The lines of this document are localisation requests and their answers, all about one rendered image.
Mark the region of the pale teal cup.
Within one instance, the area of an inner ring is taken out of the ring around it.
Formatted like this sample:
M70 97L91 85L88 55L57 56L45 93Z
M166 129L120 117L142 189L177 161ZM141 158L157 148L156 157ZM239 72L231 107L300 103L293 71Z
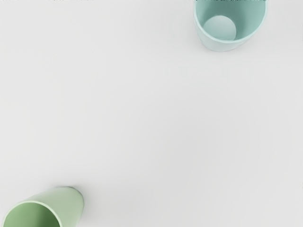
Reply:
M233 50L262 26L267 9L268 0L194 0L197 36L209 50Z

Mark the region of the light green cup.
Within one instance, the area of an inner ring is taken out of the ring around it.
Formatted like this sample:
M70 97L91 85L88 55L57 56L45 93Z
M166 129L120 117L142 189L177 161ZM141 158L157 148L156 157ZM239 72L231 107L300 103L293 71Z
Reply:
M77 227L84 198L73 187L57 187L11 207L1 227Z

